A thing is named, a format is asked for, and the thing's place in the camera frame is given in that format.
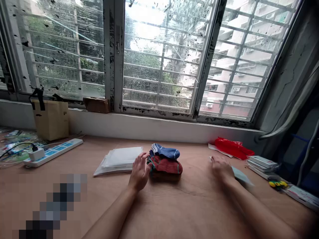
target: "tan paper bag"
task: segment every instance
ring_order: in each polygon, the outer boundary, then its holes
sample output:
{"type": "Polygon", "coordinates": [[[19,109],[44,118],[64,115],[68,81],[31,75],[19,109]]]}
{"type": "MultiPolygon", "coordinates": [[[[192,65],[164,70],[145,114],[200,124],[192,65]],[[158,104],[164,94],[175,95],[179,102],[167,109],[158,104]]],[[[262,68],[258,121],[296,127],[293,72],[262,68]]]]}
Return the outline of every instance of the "tan paper bag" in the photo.
{"type": "Polygon", "coordinates": [[[55,140],[69,136],[67,102],[32,100],[33,116],[37,135],[46,140],[55,140]]]}

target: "human arm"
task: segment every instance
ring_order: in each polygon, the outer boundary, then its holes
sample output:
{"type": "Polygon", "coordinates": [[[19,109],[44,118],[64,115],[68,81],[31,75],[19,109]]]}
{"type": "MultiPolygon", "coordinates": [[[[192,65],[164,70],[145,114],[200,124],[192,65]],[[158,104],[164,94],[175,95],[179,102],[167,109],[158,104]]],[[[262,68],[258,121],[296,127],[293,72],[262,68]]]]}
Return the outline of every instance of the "human arm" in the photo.
{"type": "Polygon", "coordinates": [[[145,160],[148,156],[149,154],[141,153],[135,159],[128,186],[82,239],[115,239],[119,237],[134,199],[147,183],[152,166],[152,164],[149,164],[145,169],[145,160]]]}
{"type": "Polygon", "coordinates": [[[248,192],[234,177],[234,172],[226,159],[212,157],[212,170],[230,196],[235,199],[245,218],[259,238],[297,239],[298,234],[263,203],[248,192]]]}

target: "stack of cards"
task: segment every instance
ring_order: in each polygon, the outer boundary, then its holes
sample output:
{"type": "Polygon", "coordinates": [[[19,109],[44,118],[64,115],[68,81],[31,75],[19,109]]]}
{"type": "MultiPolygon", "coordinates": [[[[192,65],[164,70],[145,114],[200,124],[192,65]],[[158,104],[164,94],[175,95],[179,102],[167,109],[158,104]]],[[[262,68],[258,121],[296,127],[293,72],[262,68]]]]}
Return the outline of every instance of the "stack of cards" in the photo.
{"type": "Polygon", "coordinates": [[[250,156],[247,160],[248,167],[261,177],[268,179],[277,176],[274,172],[278,164],[261,156],[250,156]]]}

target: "brown box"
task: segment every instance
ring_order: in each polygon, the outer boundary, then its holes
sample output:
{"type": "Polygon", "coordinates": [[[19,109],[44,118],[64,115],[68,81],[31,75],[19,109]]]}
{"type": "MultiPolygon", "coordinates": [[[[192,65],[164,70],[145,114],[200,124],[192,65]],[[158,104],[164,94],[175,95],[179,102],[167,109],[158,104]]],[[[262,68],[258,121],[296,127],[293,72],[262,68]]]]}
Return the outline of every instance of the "brown box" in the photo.
{"type": "Polygon", "coordinates": [[[69,117],[67,102],[43,101],[41,110],[39,100],[32,100],[33,115],[37,128],[37,135],[46,140],[55,140],[69,136],[69,117]]]}
{"type": "Polygon", "coordinates": [[[110,112],[110,102],[106,99],[100,99],[95,97],[84,97],[83,102],[87,111],[104,113],[110,112]]]}

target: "apartment building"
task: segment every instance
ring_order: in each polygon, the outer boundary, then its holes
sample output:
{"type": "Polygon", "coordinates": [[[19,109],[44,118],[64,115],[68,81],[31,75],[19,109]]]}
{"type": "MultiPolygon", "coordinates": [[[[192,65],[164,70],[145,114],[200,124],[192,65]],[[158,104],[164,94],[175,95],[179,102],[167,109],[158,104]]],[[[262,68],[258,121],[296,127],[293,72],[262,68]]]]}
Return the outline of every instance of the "apartment building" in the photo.
{"type": "MultiPolygon", "coordinates": [[[[276,3],[289,8],[293,2],[278,0],[276,3]]],[[[259,17],[257,19],[249,22],[249,17],[239,14],[251,14],[254,6],[255,1],[248,0],[227,3],[206,83],[207,91],[202,99],[202,115],[222,111],[223,114],[246,118],[252,114],[254,98],[261,90],[261,82],[268,76],[267,66],[273,63],[277,55],[287,29],[285,23],[289,21],[289,11],[263,3],[258,3],[256,7],[254,15],[259,17]],[[260,36],[247,34],[244,38],[243,30],[259,33],[260,36]]]]}

